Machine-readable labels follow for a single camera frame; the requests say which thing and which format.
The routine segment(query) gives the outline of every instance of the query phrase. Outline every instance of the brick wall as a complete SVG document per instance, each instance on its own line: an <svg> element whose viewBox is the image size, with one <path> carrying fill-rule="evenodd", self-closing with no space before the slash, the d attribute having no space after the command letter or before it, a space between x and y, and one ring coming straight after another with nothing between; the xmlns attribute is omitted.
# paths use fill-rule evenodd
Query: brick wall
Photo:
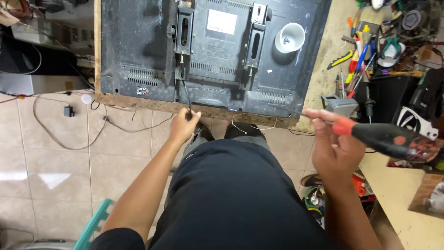
<svg viewBox="0 0 444 250"><path fill-rule="evenodd" d="M444 173L426 173L422 178L421 185L416 191L408 210L444 219L444 214L426 211L423 205L424 199L430 198L436 185L441 181L444 181Z"/></svg>

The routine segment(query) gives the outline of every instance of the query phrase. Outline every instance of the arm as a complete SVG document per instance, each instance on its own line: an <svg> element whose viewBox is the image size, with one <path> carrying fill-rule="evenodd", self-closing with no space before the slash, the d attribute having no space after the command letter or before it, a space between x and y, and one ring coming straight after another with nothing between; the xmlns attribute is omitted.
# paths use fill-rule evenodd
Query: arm
<svg viewBox="0 0 444 250"><path fill-rule="evenodd" d="M338 242L354 250L381 250L375 232L353 187L352 175L365 154L365 145L352 136L334 135L324 121L339 115L308 109L315 128L313 166L322 178L327 194L325 229Z"/></svg>
<svg viewBox="0 0 444 250"><path fill-rule="evenodd" d="M193 118L187 122L187 111L182 108L173 118L168 140L119 198L105 221L102 233L126 227L140 234L144 242L147 241L174 158L193 134L201 116L200 112L193 111Z"/></svg>

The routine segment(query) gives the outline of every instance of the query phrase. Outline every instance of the green pliers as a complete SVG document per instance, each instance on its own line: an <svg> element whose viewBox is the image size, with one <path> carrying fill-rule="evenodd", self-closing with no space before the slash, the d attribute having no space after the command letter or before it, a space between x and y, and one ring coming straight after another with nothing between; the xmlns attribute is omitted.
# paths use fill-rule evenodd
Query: green pliers
<svg viewBox="0 0 444 250"><path fill-rule="evenodd" d="M401 55L401 45L399 44L399 38L395 37L395 38L387 38L384 42L384 46L383 49L381 51L381 59L385 59L385 51L390 47L390 45L393 45L396 49L396 54L393 57L393 59L397 59L400 55Z"/></svg>

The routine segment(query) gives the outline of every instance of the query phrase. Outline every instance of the white sticker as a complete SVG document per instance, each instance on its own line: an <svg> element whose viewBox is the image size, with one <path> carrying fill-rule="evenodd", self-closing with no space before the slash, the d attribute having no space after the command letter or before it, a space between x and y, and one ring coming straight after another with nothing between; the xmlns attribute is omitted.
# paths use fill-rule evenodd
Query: white sticker
<svg viewBox="0 0 444 250"><path fill-rule="evenodd" d="M206 25L206 28L234 35L237 18L237 15L211 9L208 12L208 24Z"/></svg>

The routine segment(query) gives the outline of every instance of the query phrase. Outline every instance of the tile floor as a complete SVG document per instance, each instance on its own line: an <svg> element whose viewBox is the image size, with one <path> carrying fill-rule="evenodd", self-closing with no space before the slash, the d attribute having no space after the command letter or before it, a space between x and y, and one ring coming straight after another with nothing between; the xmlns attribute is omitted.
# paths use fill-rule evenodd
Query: tile floor
<svg viewBox="0 0 444 250"><path fill-rule="evenodd" d="M2 103L0 227L29 230L36 238L77 239L100 202L105 198L117 201L159 151L168 137L170 120L138 133L126 133L107 123L97 136L103 126L103 105L92 110L78 95L54 93L42 97L66 101L74 107L75 116L64 117L66 103L38 99L36 114L63 144L79 150L59 146L37 123L32 113L36 98ZM7 99L10 97L0 96L0 101ZM127 130L157 125L171 116L148 109L134 113L110 107L107 115ZM216 139L223 138L226 127L221 120L202 120ZM300 187L300 179L315 173L311 163L314 138L292 135L286 129L264 132L273 154L302 194L305 190ZM175 167L184 147L174 161ZM5 235L8 241L29 238L14 232Z"/></svg>

